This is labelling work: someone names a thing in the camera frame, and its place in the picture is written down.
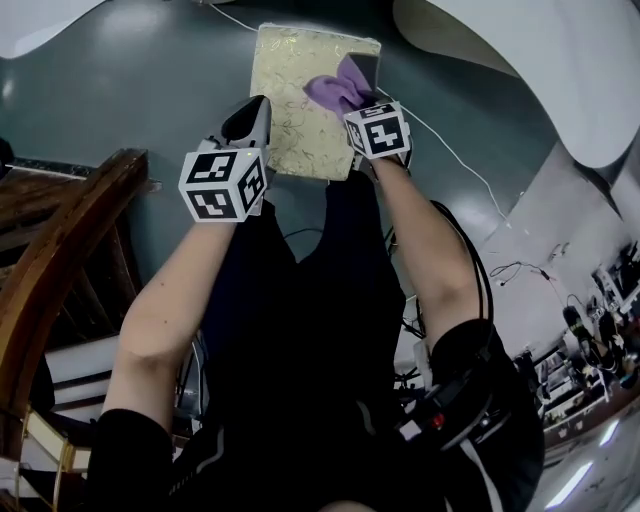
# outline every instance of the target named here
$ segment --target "white cable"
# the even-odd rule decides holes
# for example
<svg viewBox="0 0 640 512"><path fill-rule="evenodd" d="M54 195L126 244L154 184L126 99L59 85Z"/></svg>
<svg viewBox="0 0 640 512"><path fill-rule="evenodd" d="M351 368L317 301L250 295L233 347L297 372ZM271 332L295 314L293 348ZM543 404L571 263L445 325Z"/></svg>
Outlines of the white cable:
<svg viewBox="0 0 640 512"><path fill-rule="evenodd" d="M200 417L202 417L202 400L200 399L202 393L202 367L200 366L200 358L198 357L198 349L196 348L196 344L194 341L191 342L191 348L193 349L193 353L196 356L196 363L198 364L198 412L200 413Z"/></svg>
<svg viewBox="0 0 640 512"><path fill-rule="evenodd" d="M258 29L257 28L253 28L250 27L249 25L245 25L244 23L242 23L240 20L235 19L233 16L227 14L226 12L224 12L222 9L220 9L219 7L216 7L213 4L207 4L209 7L213 7L216 11L218 11L220 14L222 14L225 18L230 19L231 21L233 21L234 23L237 23L238 25L240 25L241 27L246 28L247 30L251 30L251 32L257 32Z"/></svg>
<svg viewBox="0 0 640 512"><path fill-rule="evenodd" d="M213 7L216 11L218 11L220 14L222 14L225 18L228 18L229 20L233 21L234 23L237 23L238 25L240 25L241 27L244 27L248 30L251 30L252 32L257 32L258 30L250 27L249 25L245 25L244 23L242 23L240 20L235 19L233 16L230 16L229 14L227 14L226 12L224 12L222 9L216 7L213 4L208 4L211 7ZM381 89L380 87L378 87L378 90L384 94L385 96L389 96L389 98L393 99L391 97L390 94L386 93L383 89ZM462 159L458 156L458 154L451 149L451 146L449 146L449 144L446 143L446 141L442 138L442 136L435 131L433 128L431 128L431 126L429 126L427 123L425 123L422 119L420 119L416 114L414 114L413 112L411 112L411 110L409 110L407 107L405 107L404 105L400 104L400 106L402 107L402 110L404 110L407 114L409 114L411 117L413 117L416 121L418 121L422 126L424 126L427 130L429 130L431 133L433 133L438 140L442 143L442 145L447 148L449 150L449 152L455 157L455 159L458 161L458 163L464 167L467 171L469 171L470 173L472 173L476 178L478 178L482 183L484 183L484 185L487 187L487 190L489 191L489 195L491 196L491 200L493 201L493 204L496 207L496 210L498 210L498 213L500 214L500 216L504 219L507 220L507 216L502 213L502 210L500 209L500 205L498 204L498 201L496 201L495 196L493 195L493 190L491 189L491 185L489 185L489 182L487 180L485 180L482 176L480 176L480 174L478 174L476 171L474 171L471 167L469 167L467 164L465 164Z"/></svg>
<svg viewBox="0 0 640 512"><path fill-rule="evenodd" d="M385 91L383 91L380 87L378 87L378 90L384 94L385 96L389 96L389 98L393 99L388 93L386 93ZM455 157L455 159L458 161L458 163L460 163L460 165L462 167L464 167L467 171L469 171L470 173L472 173L476 178L478 178L482 183L485 184L485 186L487 187L487 190L489 191L489 195L491 196L491 200L493 201L493 204L496 206L496 210L498 210L498 213L500 214L500 216L504 219L507 220L507 216L502 213L502 210L500 209L500 205L498 204L498 201L496 201L495 196L493 195L493 190L491 189L491 185L489 185L489 183L487 182L487 180L485 180L482 176L480 176L480 174L478 174L476 171L474 171L471 167L469 167L467 164L465 164L462 159L457 155L457 153L451 149L451 146L449 146L449 144L446 143L446 141L442 138L442 136L435 131L433 128L431 128L431 126L429 126L427 123L425 123L422 119L420 119L416 114L414 114L413 112L411 112L411 110L409 110L407 107L405 107L404 105L400 104L400 106L402 107L402 110L404 110L407 114L409 114L411 117L413 117L416 121L418 121L422 126L424 126L427 130L429 130L431 133L433 133L438 140L442 143L442 145L447 148L449 150L449 152Z"/></svg>

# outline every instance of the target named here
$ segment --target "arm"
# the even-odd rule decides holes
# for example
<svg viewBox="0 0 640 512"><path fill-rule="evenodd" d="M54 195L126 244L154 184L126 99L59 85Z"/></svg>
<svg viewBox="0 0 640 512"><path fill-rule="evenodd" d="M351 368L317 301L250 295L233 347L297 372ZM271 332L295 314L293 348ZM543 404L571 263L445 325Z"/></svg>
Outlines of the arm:
<svg viewBox="0 0 640 512"><path fill-rule="evenodd" d="M433 351L447 331L478 318L473 263L464 241L420 194L404 168L388 160L371 163L391 212L409 278L423 305L427 344Z"/></svg>
<svg viewBox="0 0 640 512"><path fill-rule="evenodd" d="M129 409L171 429L175 375L204 315L235 224L196 224L145 286L120 332L103 413Z"/></svg>

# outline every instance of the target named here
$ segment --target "person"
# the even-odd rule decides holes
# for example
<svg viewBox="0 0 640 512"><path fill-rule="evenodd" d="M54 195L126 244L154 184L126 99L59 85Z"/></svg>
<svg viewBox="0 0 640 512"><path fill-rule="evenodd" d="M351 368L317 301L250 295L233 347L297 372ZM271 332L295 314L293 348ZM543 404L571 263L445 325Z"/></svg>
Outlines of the person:
<svg viewBox="0 0 640 512"><path fill-rule="evenodd" d="M443 382L486 343L472 260L406 169L371 163L422 305L434 382ZM497 432L433 453L384 435L402 412L393 358L406 299L373 182L352 171L328 185L326 200L321 240L300 263L265 201L240 225L194 225L136 298L97 424L92 510L527 507L542 427L497 334L491 372L510 409ZM176 372L199 328L210 401L172 463Z"/></svg>

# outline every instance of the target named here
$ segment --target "teal floor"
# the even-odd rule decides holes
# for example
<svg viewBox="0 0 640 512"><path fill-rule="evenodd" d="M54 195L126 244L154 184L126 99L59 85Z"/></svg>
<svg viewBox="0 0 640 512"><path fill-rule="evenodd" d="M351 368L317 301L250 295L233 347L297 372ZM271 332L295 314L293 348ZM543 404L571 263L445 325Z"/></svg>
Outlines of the teal floor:
<svg viewBox="0 0 640 512"><path fill-rule="evenodd" d="M257 0L257 6L240 3L222 9L254 27L305 23L378 39L379 85L489 181L505 213L557 141L522 81L413 48L394 28L390 2L350 2L348 13L334 0L281 0L270 9ZM163 190L130 208L146 280L192 223L177 190L184 154L197 147L216 112L246 97L254 44L253 32L188 0L103 3L34 52L0 60L0 90L12 84L0 97L0 137L21 157L95 166L121 147L148 149L151 176ZM415 182L447 204L474 241L486 239L502 219L485 186L431 133L409 122ZM284 233L322 227L325 185L276 176L269 197ZM290 243L302 257L317 240L316 233L304 233Z"/></svg>

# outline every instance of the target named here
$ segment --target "ceiling light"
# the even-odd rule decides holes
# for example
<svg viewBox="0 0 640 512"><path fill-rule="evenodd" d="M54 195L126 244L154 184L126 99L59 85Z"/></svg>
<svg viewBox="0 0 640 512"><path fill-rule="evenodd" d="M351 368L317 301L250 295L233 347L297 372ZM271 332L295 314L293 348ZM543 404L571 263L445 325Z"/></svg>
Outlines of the ceiling light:
<svg viewBox="0 0 640 512"><path fill-rule="evenodd" d="M571 477L571 480L566 483L566 485L560 490L560 492L556 494L555 497L544 508L548 509L551 507L557 507L564 500L566 500L567 496L569 496L569 494L571 494L571 491L573 491L577 487L577 485L580 483L580 480L584 478L584 475L587 474L587 471L589 471L589 468L592 465L593 462L587 462L584 466L580 467L580 469L576 471L576 474Z"/></svg>
<svg viewBox="0 0 640 512"><path fill-rule="evenodd" d="M606 432L602 436L602 439L600 440L600 446L604 446L609 441L611 441L616 428L618 428L618 423L620 423L620 420L615 420L611 425L609 425L609 428L607 428Z"/></svg>

